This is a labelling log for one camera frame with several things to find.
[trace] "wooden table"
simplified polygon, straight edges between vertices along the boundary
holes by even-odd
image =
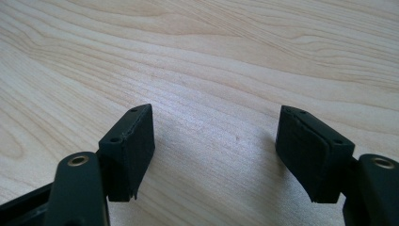
[[[397,0],[1,1],[0,202],[153,107],[156,150],[112,225],[343,225],[276,155],[281,105],[399,160]]]

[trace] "small hole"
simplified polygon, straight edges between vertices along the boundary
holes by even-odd
[[[373,158],[373,161],[380,168],[385,168],[388,170],[392,170],[393,168],[395,168],[391,161],[385,160],[383,158]]]
[[[118,137],[113,137],[113,138],[110,139],[110,141],[113,142],[113,143],[116,143],[116,142],[119,142],[119,141],[120,141],[120,138],[118,138]]]
[[[85,161],[85,158],[83,156],[76,157],[72,160],[73,164],[79,164],[82,163],[83,161]]]
[[[88,157],[85,155],[81,155],[81,156],[76,156],[75,158],[70,159],[70,161],[68,161],[68,165],[70,167],[77,167],[77,166],[83,165],[87,162],[88,162]]]

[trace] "clamp jaw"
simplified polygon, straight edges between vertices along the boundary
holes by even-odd
[[[336,203],[343,193],[346,225],[399,225],[399,164],[352,157],[355,144],[309,112],[282,106],[276,151],[312,202]]]
[[[97,153],[71,154],[59,162],[53,183],[0,206],[0,224],[109,225],[105,197],[136,199],[154,149],[152,106],[130,109]]]

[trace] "screw hole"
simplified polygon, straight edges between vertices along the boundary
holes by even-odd
[[[117,143],[117,142],[120,142],[120,138],[119,137],[113,137],[109,141],[111,141],[113,143]]]
[[[339,140],[339,139],[334,139],[334,143],[336,143],[336,144],[343,144],[343,142],[342,142],[341,140]]]
[[[395,168],[393,163],[386,159],[376,157],[376,158],[373,158],[372,160],[380,168],[384,168],[384,169],[388,169],[388,170],[392,170],[393,168]]]
[[[70,167],[78,167],[88,162],[88,157],[85,155],[76,156],[68,161]]]

